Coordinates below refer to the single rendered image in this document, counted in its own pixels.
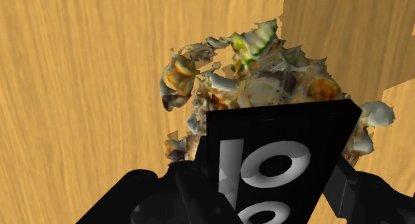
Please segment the ragged white green orange clump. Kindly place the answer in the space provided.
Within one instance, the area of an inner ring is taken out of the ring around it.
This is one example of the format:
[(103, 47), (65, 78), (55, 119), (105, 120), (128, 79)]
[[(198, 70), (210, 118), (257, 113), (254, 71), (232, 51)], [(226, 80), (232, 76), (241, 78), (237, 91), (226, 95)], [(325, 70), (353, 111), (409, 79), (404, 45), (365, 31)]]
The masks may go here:
[(307, 58), (300, 46), (286, 49), (277, 29), (275, 19), (264, 21), (249, 32), (208, 37), (171, 56), (160, 78), (162, 104), (169, 112), (189, 100), (193, 105), (186, 135), (164, 142), (171, 162), (194, 160), (210, 110), (350, 97), (327, 72), (324, 59)]

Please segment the black box with white rings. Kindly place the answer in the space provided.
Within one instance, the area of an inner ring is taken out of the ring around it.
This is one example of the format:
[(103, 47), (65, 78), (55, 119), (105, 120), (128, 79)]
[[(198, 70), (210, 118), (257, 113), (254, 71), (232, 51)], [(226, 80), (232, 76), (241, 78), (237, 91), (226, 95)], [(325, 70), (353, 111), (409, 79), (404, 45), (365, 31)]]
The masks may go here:
[(265, 224), (307, 224), (361, 112), (349, 99), (208, 112), (208, 177), (229, 224), (262, 211)]

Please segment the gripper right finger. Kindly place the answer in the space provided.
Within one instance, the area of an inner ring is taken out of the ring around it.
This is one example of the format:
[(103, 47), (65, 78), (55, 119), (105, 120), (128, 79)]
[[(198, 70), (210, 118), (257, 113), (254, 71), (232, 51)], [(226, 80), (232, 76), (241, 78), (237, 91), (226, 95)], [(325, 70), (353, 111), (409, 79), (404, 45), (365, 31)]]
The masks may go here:
[(415, 194), (404, 195), (381, 177), (356, 171), (343, 157), (323, 194), (346, 224), (415, 224)]

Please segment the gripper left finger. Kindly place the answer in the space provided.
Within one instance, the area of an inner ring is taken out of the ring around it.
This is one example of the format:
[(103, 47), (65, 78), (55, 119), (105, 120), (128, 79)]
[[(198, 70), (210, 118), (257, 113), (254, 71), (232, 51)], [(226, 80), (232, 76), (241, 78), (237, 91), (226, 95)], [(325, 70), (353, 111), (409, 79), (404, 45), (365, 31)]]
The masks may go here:
[(206, 174), (202, 137), (194, 161), (174, 162), (162, 177), (146, 169), (126, 173), (76, 224), (242, 224)]

